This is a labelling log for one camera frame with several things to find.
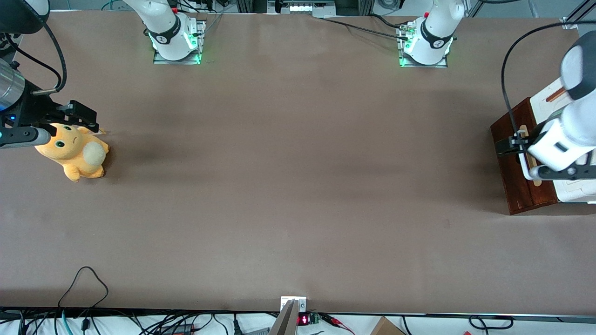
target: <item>metal bracket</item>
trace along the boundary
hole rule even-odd
[[[596,0],[584,0],[569,15],[564,16],[561,22],[579,21],[585,18],[594,8],[596,8]],[[566,24],[563,29],[576,29],[577,24]]]
[[[297,300],[298,301],[299,312],[300,313],[306,312],[306,297],[294,297],[294,296],[283,296],[283,297],[281,297],[281,300],[280,300],[280,311],[282,309],[284,309],[285,304],[289,300]]]

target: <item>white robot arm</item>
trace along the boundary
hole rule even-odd
[[[180,60],[198,48],[197,19],[172,11],[167,0],[123,0],[141,17],[153,48],[167,60]]]
[[[420,64],[437,64],[449,52],[453,33],[464,14],[462,0],[433,0],[428,16],[408,24],[415,28],[410,36],[406,34],[410,40],[403,51]]]
[[[498,141],[500,156],[519,155],[528,180],[596,179],[592,152],[596,150],[596,32],[580,37],[561,62],[561,80],[573,100],[538,124]],[[530,168],[525,152],[542,165]]]

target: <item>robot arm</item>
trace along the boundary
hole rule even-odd
[[[197,49],[195,18],[175,14],[167,0],[125,2],[139,14],[153,47],[163,58],[180,60]],[[44,27],[48,16],[48,0],[0,0],[0,34],[36,33]],[[0,59],[0,148],[45,144],[56,134],[50,123],[98,131],[95,111],[75,100],[64,106],[53,102],[48,94],[52,90],[41,90],[26,80],[17,67],[16,62],[8,64]]]
[[[165,59],[180,60],[198,48],[197,19],[172,11],[167,0],[123,0],[141,17],[153,48]]]
[[[408,24],[414,26],[414,31],[406,34],[410,40],[403,51],[420,64],[437,64],[449,52],[453,33],[464,14],[462,0],[433,0],[428,16]]]
[[[543,166],[532,179],[594,179],[590,167],[596,149],[596,32],[580,37],[561,62],[561,79],[573,101],[544,122],[527,151]],[[576,161],[588,155],[586,163]]]

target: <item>metal cylinder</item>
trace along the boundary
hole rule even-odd
[[[23,95],[25,78],[0,58],[0,114]]]

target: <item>brown table surface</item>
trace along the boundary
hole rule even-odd
[[[55,306],[90,265],[100,306],[120,308],[274,311],[296,294],[322,311],[596,314],[594,216],[507,216],[489,132],[507,48],[552,21],[464,19],[448,69],[405,69],[390,38],[225,15],[203,64],[154,66],[134,13],[52,13],[69,71],[54,99],[98,112],[112,163],[75,184],[33,148],[0,151],[0,305]],[[519,46],[513,104],[576,37]],[[44,32],[22,47],[58,67]],[[85,273],[64,303],[101,293]]]

